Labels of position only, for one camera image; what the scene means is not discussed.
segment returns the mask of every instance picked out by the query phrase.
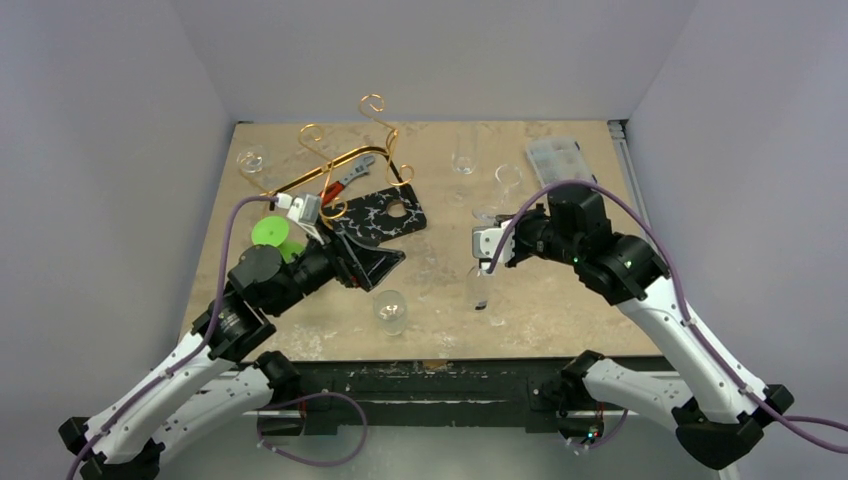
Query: black plate with white pattern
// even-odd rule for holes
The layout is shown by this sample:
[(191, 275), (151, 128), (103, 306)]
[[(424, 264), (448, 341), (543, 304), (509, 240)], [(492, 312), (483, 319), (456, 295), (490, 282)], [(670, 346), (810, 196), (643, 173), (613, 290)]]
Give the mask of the black plate with white pattern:
[[(400, 202), (404, 215), (389, 215), (389, 207)], [(391, 187), (347, 201), (347, 212), (334, 220), (349, 234), (371, 238), (380, 243), (409, 235), (427, 227), (427, 217), (412, 185)]]

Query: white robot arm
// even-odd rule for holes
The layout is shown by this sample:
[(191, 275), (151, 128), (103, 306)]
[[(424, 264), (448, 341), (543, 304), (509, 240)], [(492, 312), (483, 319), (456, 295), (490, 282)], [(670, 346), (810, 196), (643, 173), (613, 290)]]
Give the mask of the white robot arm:
[[(481, 269), (490, 271), (493, 261), (514, 267), (533, 256), (573, 266), (587, 288), (651, 338), (682, 379), (658, 380), (585, 352), (563, 371), (570, 380), (567, 394), (609, 402), (654, 420), (674, 431), (683, 447), (708, 467), (722, 469), (747, 454), (773, 420), (750, 395), (780, 414), (793, 403), (792, 395), (748, 371), (688, 304), (690, 318), (684, 318), (663, 259), (641, 238), (613, 232), (600, 194), (587, 186), (568, 185), (551, 190), (547, 199), (550, 216), (537, 205), (520, 218), (502, 216), (495, 226), (474, 229), (472, 253)], [(504, 248), (495, 259), (501, 240)], [(736, 369), (746, 390), (737, 386), (697, 333)]]
[[(271, 199), (245, 199), (236, 211), (253, 200)], [(281, 315), (334, 278), (370, 291), (405, 258), (324, 225), (317, 195), (279, 194), (273, 200), (306, 231), (304, 251), (286, 262), (275, 247), (247, 249), (226, 274), (220, 305), (211, 303), (163, 362), (100, 414), (71, 418), (59, 428), (83, 464), (83, 478), (153, 478), (161, 464), (205, 432), (272, 398), (298, 396), (293, 388), (299, 375), (279, 352), (260, 355), (235, 376), (227, 372), (275, 332), (266, 315)]]

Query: table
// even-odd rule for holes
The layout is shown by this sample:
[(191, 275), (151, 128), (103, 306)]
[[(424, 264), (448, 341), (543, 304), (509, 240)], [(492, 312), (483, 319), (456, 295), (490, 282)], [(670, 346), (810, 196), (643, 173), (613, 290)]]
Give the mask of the table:
[[(302, 124), (239, 124), (233, 134), (227, 163), (215, 199), (200, 262), (183, 320), (182, 331), (208, 306), (214, 296), (221, 240), (226, 218), (241, 198), (261, 193), (239, 174), (238, 153), (253, 144), (263, 145), (269, 167), (258, 180), (268, 188), (281, 186), (321, 165), (323, 160), (297, 143)], [(329, 156), (363, 144), (383, 146), (387, 129), (376, 123), (323, 125), (326, 135), (318, 146)], [(530, 259), (518, 268), (499, 268), (490, 307), (474, 312), (465, 305), (464, 285), (474, 265), (470, 230), (479, 222), (471, 207), (493, 192), (495, 168), (518, 165), (524, 174), (520, 187), (526, 199), (539, 187), (524, 158), (527, 141), (550, 135), (577, 139), (598, 181), (629, 199), (627, 184), (606, 123), (580, 122), (476, 122), (480, 166), (471, 175), (451, 169), (456, 141), (455, 122), (400, 123), (395, 163), (415, 168), (412, 186), (428, 217), (425, 230), (397, 238), (382, 246), (404, 250), (405, 260), (377, 289), (365, 293), (332, 282), (273, 319), (277, 333), (246, 360), (266, 350), (281, 350), (292, 360), (386, 360), (436, 358), (503, 358), (573, 356), (585, 349), (609, 355), (655, 355), (657, 348), (632, 322), (598, 295), (583, 287), (567, 266)], [(350, 164), (334, 173), (343, 176)], [(385, 162), (371, 174), (355, 180), (342, 194), (354, 198), (382, 188)], [(324, 177), (301, 188), (317, 193)], [(467, 206), (456, 208), (446, 194), (457, 184), (474, 194)], [(607, 214), (618, 231), (639, 234), (638, 226), (607, 201)], [(252, 226), (265, 214), (260, 204), (247, 205), (236, 220), (228, 268), (251, 246)], [(399, 336), (385, 335), (372, 312), (377, 293), (398, 290), (409, 306), (409, 325)]]

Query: red handle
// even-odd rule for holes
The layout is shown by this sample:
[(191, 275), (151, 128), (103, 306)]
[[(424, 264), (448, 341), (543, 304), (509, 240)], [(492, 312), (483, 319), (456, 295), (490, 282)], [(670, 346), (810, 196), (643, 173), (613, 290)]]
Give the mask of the red handle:
[(328, 203), (332, 202), (334, 198), (342, 193), (342, 190), (344, 190), (344, 185), (342, 185), (341, 182), (333, 182), (330, 184), (324, 192), (324, 200), (321, 202), (321, 206), (325, 207)]

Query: white wall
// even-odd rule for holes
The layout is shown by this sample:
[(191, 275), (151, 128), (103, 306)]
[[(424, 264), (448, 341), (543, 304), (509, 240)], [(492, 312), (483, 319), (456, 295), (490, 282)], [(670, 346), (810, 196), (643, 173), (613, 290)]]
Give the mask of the white wall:
[[(848, 421), (848, 3), (699, 2), (628, 133), (651, 220), (735, 354)], [(826, 437), (848, 444), (848, 436)], [(779, 426), (746, 479), (845, 478)]]
[(173, 0), (240, 120), (627, 118), (696, 0)]
[(0, 7), (0, 476), (172, 348), (231, 122), (164, 0)]

